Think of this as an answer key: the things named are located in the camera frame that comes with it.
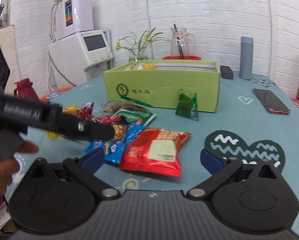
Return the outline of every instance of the heart pattern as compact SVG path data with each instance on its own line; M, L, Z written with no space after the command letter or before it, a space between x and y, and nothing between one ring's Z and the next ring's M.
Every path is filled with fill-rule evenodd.
M249 105L253 101L253 99L245 98L245 97L239 97L238 99L241 100L246 105Z
M218 159L236 157L243 163L257 164L267 159L281 172L285 165L282 147L271 140L260 140L250 146L237 134L218 130L209 134L205 140L205 150Z

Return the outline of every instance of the box logo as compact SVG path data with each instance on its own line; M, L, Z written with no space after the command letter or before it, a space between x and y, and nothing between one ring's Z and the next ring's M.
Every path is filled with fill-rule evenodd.
M120 96L128 95L128 87L125 84L118 84L116 87L116 91Z

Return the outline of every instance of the blue gripper pad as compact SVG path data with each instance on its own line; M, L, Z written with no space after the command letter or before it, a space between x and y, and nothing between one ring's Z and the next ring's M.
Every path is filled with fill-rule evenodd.
M225 167L226 161L221 161L211 155L207 150L201 151L201 164L208 170L209 173L214 175Z
M103 165L105 154L102 148L96 148L80 159L81 167L94 174Z

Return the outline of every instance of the smartphone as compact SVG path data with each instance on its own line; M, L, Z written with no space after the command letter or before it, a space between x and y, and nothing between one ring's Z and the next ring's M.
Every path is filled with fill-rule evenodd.
M254 88L253 93L270 114L289 114L291 112L271 90Z

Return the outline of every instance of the red bowl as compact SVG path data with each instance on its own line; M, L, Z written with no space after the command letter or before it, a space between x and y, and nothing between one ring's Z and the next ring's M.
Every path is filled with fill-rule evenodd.
M180 59L180 56L165 56L162 59ZM201 60L198 56L184 56L184 60Z

